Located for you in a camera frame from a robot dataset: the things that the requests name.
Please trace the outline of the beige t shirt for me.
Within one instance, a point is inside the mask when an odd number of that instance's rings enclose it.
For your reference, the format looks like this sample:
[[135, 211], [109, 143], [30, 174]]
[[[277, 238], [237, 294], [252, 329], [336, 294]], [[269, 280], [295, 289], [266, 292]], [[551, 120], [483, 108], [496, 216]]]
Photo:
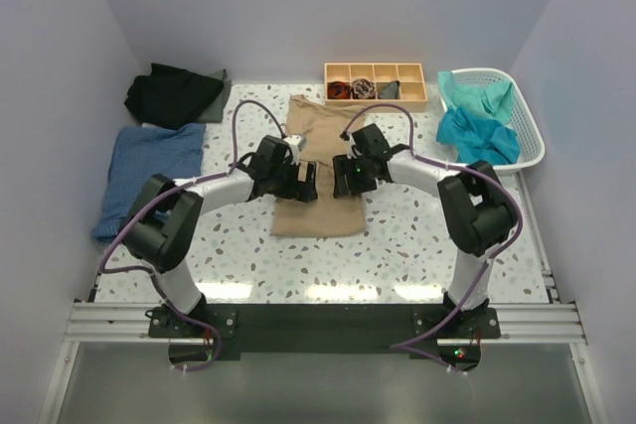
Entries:
[[307, 139], [303, 149], [300, 173], [310, 162], [316, 164], [318, 198], [311, 203], [278, 200], [273, 213], [272, 234], [281, 237], [329, 238], [361, 233], [366, 229], [362, 198], [333, 197], [335, 175], [333, 158], [345, 154], [348, 144], [340, 138], [345, 127], [359, 127], [364, 118], [357, 113], [360, 105], [329, 106], [311, 101], [302, 94], [289, 98], [285, 121], [286, 132]]

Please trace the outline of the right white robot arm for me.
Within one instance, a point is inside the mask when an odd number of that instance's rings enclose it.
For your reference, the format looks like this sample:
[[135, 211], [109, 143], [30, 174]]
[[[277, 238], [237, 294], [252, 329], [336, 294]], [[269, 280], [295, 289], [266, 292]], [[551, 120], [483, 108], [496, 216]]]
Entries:
[[445, 300], [453, 304], [442, 314], [445, 331], [466, 337], [478, 325], [476, 309], [486, 306], [490, 265], [510, 243], [521, 213], [484, 161], [469, 166], [423, 158], [405, 144], [392, 146], [372, 123], [341, 139], [348, 151], [333, 157], [334, 191], [340, 199], [374, 191], [379, 182], [415, 188], [441, 202], [448, 235], [456, 246], [453, 278]]

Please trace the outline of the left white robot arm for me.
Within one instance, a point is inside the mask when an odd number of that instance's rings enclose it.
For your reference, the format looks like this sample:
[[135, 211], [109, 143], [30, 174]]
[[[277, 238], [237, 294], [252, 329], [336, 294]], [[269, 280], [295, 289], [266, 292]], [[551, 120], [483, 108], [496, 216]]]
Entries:
[[299, 178], [300, 153], [308, 140], [300, 134], [263, 137], [231, 171], [190, 180], [152, 176], [143, 186], [121, 229], [131, 255], [151, 267], [158, 292], [172, 309], [170, 323], [184, 337], [206, 324], [206, 298], [186, 262], [199, 218], [225, 206], [262, 196], [311, 203], [317, 199], [316, 164]]

